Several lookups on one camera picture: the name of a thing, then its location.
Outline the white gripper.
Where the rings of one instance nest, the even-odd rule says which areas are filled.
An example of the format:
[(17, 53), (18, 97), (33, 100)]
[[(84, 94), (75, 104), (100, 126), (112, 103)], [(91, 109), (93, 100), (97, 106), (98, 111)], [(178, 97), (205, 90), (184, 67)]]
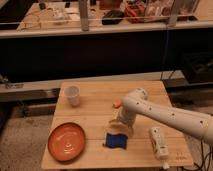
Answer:
[(132, 137), (134, 134), (133, 124), (133, 121), (116, 118), (108, 123), (108, 132), (110, 134), (125, 134), (127, 137)]

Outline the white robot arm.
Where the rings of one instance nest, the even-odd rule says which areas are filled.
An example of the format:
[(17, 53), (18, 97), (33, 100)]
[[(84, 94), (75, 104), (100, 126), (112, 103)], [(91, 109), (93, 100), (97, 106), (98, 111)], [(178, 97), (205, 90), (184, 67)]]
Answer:
[(213, 146), (211, 115), (150, 102), (143, 88), (127, 93), (121, 103), (117, 117), (109, 122), (108, 131), (112, 134), (122, 133), (131, 137), (136, 115), (140, 114)]

